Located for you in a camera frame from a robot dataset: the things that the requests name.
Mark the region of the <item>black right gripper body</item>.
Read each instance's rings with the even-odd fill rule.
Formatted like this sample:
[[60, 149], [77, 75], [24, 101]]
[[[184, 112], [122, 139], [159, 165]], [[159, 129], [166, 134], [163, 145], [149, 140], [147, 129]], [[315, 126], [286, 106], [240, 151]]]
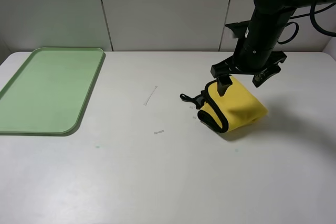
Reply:
[[233, 54], [229, 58], [212, 65], [211, 74], [214, 78], [225, 74], [245, 74], [254, 76], [271, 65], [284, 63], [286, 59], [287, 55], [282, 51], [271, 52], [266, 60], [262, 60], [254, 54], [247, 57]]

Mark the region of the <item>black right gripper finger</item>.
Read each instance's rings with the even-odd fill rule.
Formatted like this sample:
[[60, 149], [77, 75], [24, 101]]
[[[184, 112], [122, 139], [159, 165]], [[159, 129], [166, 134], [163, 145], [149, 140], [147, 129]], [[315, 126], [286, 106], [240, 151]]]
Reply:
[[267, 81], [272, 76], [278, 74], [281, 68], [278, 64], [271, 65], [267, 67], [264, 71], [254, 75], [253, 84], [255, 87], [260, 87], [265, 81]]
[[220, 97], [224, 96], [227, 89], [233, 84], [229, 74], [217, 77], [216, 81], [217, 81], [217, 92]]

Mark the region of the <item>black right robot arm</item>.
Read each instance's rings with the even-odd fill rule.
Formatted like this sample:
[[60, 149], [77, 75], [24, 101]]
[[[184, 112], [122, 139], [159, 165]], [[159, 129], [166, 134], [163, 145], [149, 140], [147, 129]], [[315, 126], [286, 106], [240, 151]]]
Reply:
[[270, 77], [281, 71], [280, 63], [287, 56], [282, 51], [274, 51], [283, 30], [292, 24], [298, 8], [309, 7], [307, 14], [312, 26], [319, 33], [335, 37], [335, 33], [318, 25], [316, 6], [335, 5], [335, 0], [254, 0], [255, 9], [250, 20], [227, 24], [238, 39], [231, 57], [212, 65], [211, 74], [217, 81], [217, 92], [223, 96], [232, 85], [231, 74], [253, 76], [255, 87], [261, 86]]

